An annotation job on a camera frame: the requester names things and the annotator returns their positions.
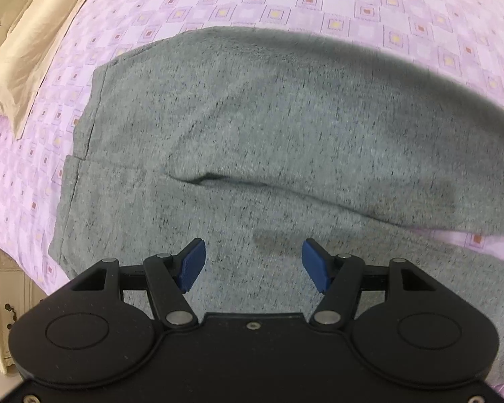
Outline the grey knit pants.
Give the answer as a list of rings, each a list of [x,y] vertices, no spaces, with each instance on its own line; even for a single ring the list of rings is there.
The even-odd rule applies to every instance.
[[[494,322],[504,261],[431,231],[504,236],[504,109],[393,55],[224,27],[97,68],[64,162],[49,252],[75,277],[199,237],[197,313],[310,312],[307,238],[372,265],[405,258]]]

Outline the cream bedside cabinet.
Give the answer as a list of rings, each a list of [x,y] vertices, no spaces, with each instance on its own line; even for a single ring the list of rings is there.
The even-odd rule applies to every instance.
[[[0,249],[0,372],[14,364],[9,348],[10,330],[17,319],[39,304],[46,294],[19,265]]]

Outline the beige pillow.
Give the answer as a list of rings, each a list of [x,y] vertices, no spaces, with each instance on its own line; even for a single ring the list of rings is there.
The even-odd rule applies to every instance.
[[[87,0],[32,0],[0,46],[0,117],[17,139],[73,18]]]

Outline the pink patterned bed sheet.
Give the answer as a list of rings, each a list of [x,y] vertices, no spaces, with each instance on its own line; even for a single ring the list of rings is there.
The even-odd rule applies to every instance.
[[[504,0],[87,0],[22,137],[0,117],[0,248],[44,291],[66,280],[48,247],[92,72],[152,41],[214,26],[308,32],[384,49],[504,106]]]

